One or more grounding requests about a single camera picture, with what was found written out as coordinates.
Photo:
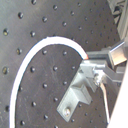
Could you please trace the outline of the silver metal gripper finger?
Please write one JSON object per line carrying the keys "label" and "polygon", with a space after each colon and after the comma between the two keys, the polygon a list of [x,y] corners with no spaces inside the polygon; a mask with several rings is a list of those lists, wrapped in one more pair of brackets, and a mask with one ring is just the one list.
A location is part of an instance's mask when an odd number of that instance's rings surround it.
{"label": "silver metal gripper finger", "polygon": [[123,73],[117,73],[107,65],[96,65],[93,68],[93,73],[93,80],[96,85],[108,84],[109,82],[119,83],[123,80],[124,76]]}
{"label": "silver metal gripper finger", "polygon": [[90,59],[105,59],[109,65],[113,64],[109,49],[102,49],[101,51],[90,51],[87,53],[87,55]]}

